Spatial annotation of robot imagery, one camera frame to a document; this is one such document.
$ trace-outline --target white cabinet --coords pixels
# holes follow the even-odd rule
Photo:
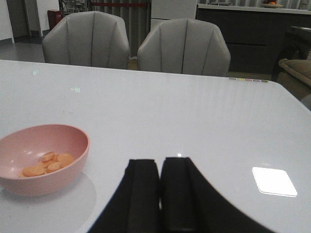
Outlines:
[[[175,18],[195,18],[197,0],[152,0],[151,30],[160,22]]]

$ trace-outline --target red rope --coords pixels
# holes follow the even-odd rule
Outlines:
[[[103,3],[91,2],[92,6],[114,6],[114,7],[147,7],[145,3]]]

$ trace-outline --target chair backrest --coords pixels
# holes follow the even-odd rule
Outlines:
[[[44,38],[46,63],[127,69],[124,20],[90,11],[64,17]]]
[[[196,19],[162,22],[138,50],[138,69],[144,71],[225,76],[229,65],[220,29]]]

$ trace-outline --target white countertop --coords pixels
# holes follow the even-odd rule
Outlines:
[[[245,79],[0,61],[0,137],[69,124],[91,140],[80,177],[41,197],[0,189],[0,232],[85,233],[129,159],[190,157],[232,204],[276,233],[310,233],[311,112],[281,85]],[[253,167],[287,172],[267,195]]]
[[[248,6],[217,6],[209,4],[198,4],[201,9],[213,10],[230,10],[230,11],[255,11],[255,12],[271,12],[271,13],[284,13],[284,14],[299,14],[311,15],[311,11],[287,8],[264,8],[264,7],[248,7]]]

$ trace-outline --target carrot slice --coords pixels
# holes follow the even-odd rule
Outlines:
[[[48,160],[48,161],[45,161],[45,162],[39,162],[35,166],[41,166],[43,168],[47,168],[48,165],[50,165],[53,162],[54,162],[53,160]]]
[[[61,167],[66,167],[74,161],[74,158],[71,154],[62,153],[57,156],[57,161],[62,163]]]
[[[23,169],[22,174],[26,177],[39,176],[44,173],[45,169],[40,166],[28,166]]]
[[[52,158],[52,161],[57,162],[57,154],[54,155],[54,157]]]
[[[61,162],[53,162],[50,165],[48,165],[46,171],[47,173],[57,171],[61,168]]]
[[[48,153],[45,153],[42,156],[42,161],[43,162],[49,161],[49,160],[53,159],[54,155],[55,155],[54,151],[50,151]]]

